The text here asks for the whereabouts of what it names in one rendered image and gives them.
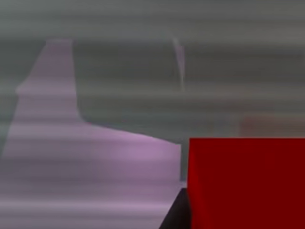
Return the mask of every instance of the dark red surface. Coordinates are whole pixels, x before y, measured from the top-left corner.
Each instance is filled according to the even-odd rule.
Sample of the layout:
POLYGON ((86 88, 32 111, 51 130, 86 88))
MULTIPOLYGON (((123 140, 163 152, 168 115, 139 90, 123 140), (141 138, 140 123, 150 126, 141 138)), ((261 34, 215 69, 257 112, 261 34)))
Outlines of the dark red surface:
POLYGON ((192 229, 304 229, 305 140, 191 139, 192 229))

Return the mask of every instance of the black object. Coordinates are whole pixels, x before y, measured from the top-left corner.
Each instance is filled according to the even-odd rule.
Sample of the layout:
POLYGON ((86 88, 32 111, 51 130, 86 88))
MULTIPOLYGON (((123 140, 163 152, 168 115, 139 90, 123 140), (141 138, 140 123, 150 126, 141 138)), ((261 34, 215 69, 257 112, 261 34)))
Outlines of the black object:
POLYGON ((191 229, 191 208, 186 188, 182 188, 159 229, 191 229))

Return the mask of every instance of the red box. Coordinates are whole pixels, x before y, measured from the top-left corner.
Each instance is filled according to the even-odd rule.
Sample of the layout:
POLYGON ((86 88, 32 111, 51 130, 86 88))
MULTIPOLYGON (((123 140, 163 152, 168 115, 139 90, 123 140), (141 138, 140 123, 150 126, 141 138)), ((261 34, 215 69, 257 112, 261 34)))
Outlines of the red box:
POLYGON ((193 138, 192 229, 305 229, 305 140, 193 138))

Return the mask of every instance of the bright red edge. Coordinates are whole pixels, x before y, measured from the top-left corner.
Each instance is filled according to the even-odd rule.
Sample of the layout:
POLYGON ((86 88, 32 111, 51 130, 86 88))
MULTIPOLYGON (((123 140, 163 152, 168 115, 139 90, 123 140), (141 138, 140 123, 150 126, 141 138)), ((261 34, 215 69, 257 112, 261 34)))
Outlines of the bright red edge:
POLYGON ((192 138, 192 229, 305 229, 305 140, 192 138))

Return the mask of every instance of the red rectangle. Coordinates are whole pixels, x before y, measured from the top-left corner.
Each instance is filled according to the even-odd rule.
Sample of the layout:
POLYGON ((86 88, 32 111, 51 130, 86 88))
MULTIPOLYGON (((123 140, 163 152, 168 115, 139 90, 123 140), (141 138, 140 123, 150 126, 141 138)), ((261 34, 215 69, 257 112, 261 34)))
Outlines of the red rectangle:
POLYGON ((305 228, 305 140, 190 140, 193 229, 305 228))

